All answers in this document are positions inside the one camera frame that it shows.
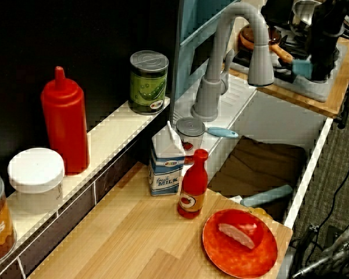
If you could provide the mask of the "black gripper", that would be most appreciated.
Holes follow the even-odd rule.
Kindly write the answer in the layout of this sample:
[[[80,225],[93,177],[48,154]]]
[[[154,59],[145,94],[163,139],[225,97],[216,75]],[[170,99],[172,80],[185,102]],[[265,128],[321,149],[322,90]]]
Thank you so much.
[[[309,78],[311,81],[327,81],[331,77],[333,69],[337,66],[339,56],[337,41],[341,35],[341,27],[329,31],[314,27],[309,28],[305,47],[312,66]]]

